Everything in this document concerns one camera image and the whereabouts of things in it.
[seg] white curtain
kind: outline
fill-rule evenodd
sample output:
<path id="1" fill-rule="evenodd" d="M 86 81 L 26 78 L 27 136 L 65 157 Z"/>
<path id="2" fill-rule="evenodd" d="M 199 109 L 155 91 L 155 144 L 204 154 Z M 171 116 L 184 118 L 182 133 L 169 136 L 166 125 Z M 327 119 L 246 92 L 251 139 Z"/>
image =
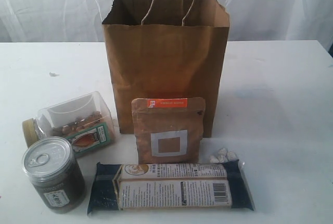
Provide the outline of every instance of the white curtain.
<path id="1" fill-rule="evenodd" d="M 0 42 L 103 41 L 113 0 L 0 0 Z M 333 0 L 218 0 L 230 13 L 229 40 L 333 42 Z"/>

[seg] white square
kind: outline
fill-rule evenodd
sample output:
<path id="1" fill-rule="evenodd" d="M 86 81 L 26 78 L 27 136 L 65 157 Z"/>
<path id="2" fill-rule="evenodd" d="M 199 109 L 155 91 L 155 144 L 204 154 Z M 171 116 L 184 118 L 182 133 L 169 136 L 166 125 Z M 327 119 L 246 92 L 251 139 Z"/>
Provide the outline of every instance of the white square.
<path id="1" fill-rule="evenodd" d="M 179 138 L 180 139 L 180 150 L 179 152 L 168 152 L 160 153 L 159 152 L 159 140 L 160 139 L 171 139 Z M 151 155 L 157 157 L 166 157 L 166 156 L 180 156 L 187 153 L 187 130 L 177 130 L 177 131 L 168 131 L 161 133 L 150 134 L 151 140 Z"/>

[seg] jar lid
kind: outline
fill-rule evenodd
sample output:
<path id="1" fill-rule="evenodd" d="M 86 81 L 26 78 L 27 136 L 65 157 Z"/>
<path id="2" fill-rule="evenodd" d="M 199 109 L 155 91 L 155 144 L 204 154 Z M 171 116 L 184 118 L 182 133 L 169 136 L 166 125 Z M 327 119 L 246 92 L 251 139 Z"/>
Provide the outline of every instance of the jar lid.
<path id="1" fill-rule="evenodd" d="M 38 141 L 33 118 L 22 122 L 22 129 L 27 147 L 30 147 L 32 144 Z"/>
<path id="2" fill-rule="evenodd" d="M 73 159 L 72 147 L 66 139 L 44 138 L 23 155 L 23 171 L 33 181 L 49 181 L 66 171 Z"/>

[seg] table surface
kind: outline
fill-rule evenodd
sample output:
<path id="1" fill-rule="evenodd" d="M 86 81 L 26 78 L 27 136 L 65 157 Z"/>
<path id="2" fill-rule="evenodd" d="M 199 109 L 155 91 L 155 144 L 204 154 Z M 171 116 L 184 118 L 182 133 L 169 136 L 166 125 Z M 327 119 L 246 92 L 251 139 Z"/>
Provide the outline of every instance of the table surface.
<path id="1" fill-rule="evenodd" d="M 228 42 L 213 137 L 238 154 L 256 206 L 247 209 L 98 211 L 86 215 L 96 163 L 137 163 L 135 136 L 79 159 L 85 201 L 57 215 L 21 169 L 21 123 L 99 91 L 116 118 L 104 43 L 0 44 L 0 223 L 332 223 L 333 59 L 317 41 Z"/>

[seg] small white stone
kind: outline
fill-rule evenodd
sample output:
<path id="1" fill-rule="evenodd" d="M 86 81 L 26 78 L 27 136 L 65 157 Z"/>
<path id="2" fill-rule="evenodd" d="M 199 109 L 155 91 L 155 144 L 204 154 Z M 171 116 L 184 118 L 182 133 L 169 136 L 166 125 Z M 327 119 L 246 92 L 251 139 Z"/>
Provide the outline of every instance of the small white stone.
<path id="1" fill-rule="evenodd" d="M 215 157 L 215 155 L 211 155 L 211 156 L 209 156 L 209 162 L 210 163 L 219 163 L 220 161 L 219 161 L 219 159 L 217 159 Z"/>
<path id="2" fill-rule="evenodd" d="M 219 155 L 227 156 L 228 150 L 224 147 L 217 152 Z"/>
<path id="3" fill-rule="evenodd" d="M 238 157 L 235 152 L 228 152 L 227 158 L 229 161 L 235 161 L 238 160 Z"/>
<path id="4" fill-rule="evenodd" d="M 225 157 L 224 155 L 218 155 L 217 158 L 221 163 L 226 163 L 228 161 L 227 157 Z"/>

